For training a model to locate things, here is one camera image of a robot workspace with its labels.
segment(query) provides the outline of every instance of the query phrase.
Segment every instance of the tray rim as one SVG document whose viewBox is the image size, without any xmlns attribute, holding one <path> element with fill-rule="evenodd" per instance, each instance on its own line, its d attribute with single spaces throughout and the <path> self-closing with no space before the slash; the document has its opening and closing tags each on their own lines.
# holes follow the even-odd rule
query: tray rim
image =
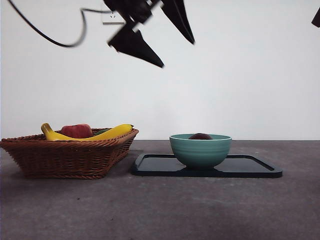
<svg viewBox="0 0 320 240">
<path fill-rule="evenodd" d="M 154 177 L 206 177 L 206 178 L 280 178 L 283 176 L 283 170 L 280 167 L 271 164 L 261 156 L 248 155 L 248 154 L 228 154 L 226 158 L 243 158 L 251 159 L 254 162 L 262 165 L 269 172 L 228 172 L 228 171 L 212 171 L 212 170 L 190 170 L 189 175 L 175 175 L 174 173 L 179 173 L 178 171 L 143 171 L 138 170 L 139 166 L 144 159 L 149 157 L 155 158 L 176 158 L 174 154 L 171 153 L 141 153 L 137 159 L 133 162 L 130 173 L 135 176 L 154 176 Z"/>
</svg>

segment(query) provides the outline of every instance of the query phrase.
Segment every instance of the dark fruit in bowl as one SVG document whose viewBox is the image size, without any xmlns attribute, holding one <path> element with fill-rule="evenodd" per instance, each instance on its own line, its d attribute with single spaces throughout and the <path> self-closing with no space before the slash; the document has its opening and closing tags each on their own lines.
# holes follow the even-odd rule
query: dark fruit in bowl
<svg viewBox="0 0 320 240">
<path fill-rule="evenodd" d="M 189 137 L 189 139 L 197 139 L 197 140 L 211 140 L 212 137 L 208 134 L 205 133 L 196 133 L 193 134 L 191 137 Z"/>
</svg>

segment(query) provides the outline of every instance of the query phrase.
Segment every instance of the wire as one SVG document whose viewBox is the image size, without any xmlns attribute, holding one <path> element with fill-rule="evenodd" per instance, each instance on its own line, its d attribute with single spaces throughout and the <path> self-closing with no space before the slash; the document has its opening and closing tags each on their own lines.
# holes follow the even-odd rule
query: wire
<svg viewBox="0 0 320 240">
<path fill-rule="evenodd" d="M 43 32 L 41 32 L 38 28 L 36 28 L 20 11 L 19 9 L 15 6 L 15 4 L 11 1 L 8 0 L 8 2 L 11 4 L 11 6 L 14 8 L 14 10 L 20 15 L 20 17 L 33 29 L 35 30 L 38 34 L 40 34 L 42 37 L 44 37 L 45 39 L 47 39 L 48 41 L 50 41 L 51 43 L 58 45 L 60 47 L 64 47 L 64 48 L 73 48 L 76 47 L 78 45 L 80 45 L 86 36 L 86 32 L 87 32 L 87 22 L 86 22 L 86 17 L 85 17 L 85 12 L 93 12 L 93 13 L 101 13 L 101 14 L 110 14 L 112 13 L 112 11 L 102 11 L 102 10 L 95 10 L 95 9 L 89 9 L 89 8 L 80 8 L 81 11 L 81 16 L 82 16 L 82 32 L 80 35 L 80 38 L 73 44 L 63 44 L 60 42 L 57 42 L 55 40 L 53 40 L 52 38 L 48 37 L 47 35 L 45 35 Z"/>
</svg>

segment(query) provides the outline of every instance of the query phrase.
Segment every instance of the tray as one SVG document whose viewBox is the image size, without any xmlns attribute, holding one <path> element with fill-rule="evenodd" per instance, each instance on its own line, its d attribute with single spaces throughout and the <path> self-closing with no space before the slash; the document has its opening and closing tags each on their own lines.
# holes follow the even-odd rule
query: tray
<svg viewBox="0 0 320 240">
<path fill-rule="evenodd" d="M 206 178 L 280 178 L 282 169 L 251 155 L 228 155 L 210 170 L 189 169 L 173 154 L 141 154 L 131 167 L 136 176 Z"/>
</svg>

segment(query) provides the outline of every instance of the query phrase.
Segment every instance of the bowl rim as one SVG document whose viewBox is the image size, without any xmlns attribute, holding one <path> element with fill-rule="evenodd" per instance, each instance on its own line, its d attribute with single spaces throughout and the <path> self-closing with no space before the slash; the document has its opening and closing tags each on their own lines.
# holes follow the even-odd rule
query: bowl rim
<svg viewBox="0 0 320 240">
<path fill-rule="evenodd" d="M 177 139 L 177 140 L 182 140 L 182 141 L 227 141 L 227 140 L 232 140 L 232 137 L 230 136 L 227 136 L 227 135 L 221 135 L 221 134 L 214 134 L 214 133 L 208 133 L 208 135 L 216 135 L 216 136 L 221 136 L 221 137 L 225 137 L 223 139 L 184 139 L 184 138 L 179 138 L 179 137 L 176 137 L 176 136 L 179 136 L 179 135 L 193 135 L 195 133 L 179 133 L 179 134 L 174 134 L 174 135 L 171 135 L 169 137 L 169 139 Z"/>
</svg>

